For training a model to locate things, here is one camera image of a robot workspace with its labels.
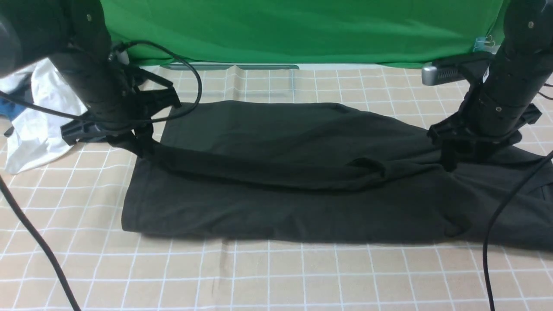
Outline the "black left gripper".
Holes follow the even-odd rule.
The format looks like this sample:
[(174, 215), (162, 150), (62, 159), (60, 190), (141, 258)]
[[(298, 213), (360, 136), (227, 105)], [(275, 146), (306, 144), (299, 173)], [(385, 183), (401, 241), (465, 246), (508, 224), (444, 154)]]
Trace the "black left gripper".
[(61, 127), (69, 145), (126, 134), (162, 109), (181, 106), (171, 81), (138, 67), (63, 65), (60, 73), (87, 109)]

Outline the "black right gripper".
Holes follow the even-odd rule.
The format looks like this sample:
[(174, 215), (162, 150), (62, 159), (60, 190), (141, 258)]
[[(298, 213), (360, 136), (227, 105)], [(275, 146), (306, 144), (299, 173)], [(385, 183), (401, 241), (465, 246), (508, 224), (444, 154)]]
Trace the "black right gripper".
[(519, 143), (523, 136), (520, 128), (535, 124), (541, 118), (541, 111), (530, 104), (512, 129), (500, 136), (484, 134), (476, 128), (476, 117), (469, 117), (466, 108), (460, 109), (443, 121), (432, 125), (427, 136), (432, 144), (441, 150), (440, 164), (447, 172), (453, 172), (458, 162), (482, 163), (500, 150)]

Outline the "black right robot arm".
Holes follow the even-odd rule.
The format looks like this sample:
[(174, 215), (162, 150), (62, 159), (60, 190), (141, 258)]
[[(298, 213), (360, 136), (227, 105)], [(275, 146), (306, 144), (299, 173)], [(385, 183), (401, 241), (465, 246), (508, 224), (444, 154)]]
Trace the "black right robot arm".
[(476, 51), (425, 64), (422, 83), (469, 82), (452, 116), (427, 132), (441, 149), (440, 164), (454, 171), (458, 162), (482, 163), (520, 142), (519, 130), (541, 117), (532, 104), (553, 70), (553, 4), (512, 0), (504, 16), (504, 40), (496, 53)]

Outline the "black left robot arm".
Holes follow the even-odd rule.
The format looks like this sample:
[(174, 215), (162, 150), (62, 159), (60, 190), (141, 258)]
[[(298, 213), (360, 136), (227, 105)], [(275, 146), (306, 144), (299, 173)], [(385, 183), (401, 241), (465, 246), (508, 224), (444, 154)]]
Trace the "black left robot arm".
[(87, 109), (61, 126), (67, 144), (151, 150), (152, 116), (181, 103), (168, 79), (118, 60), (99, 0), (3, 0), (0, 12), (1, 76), (49, 59)]

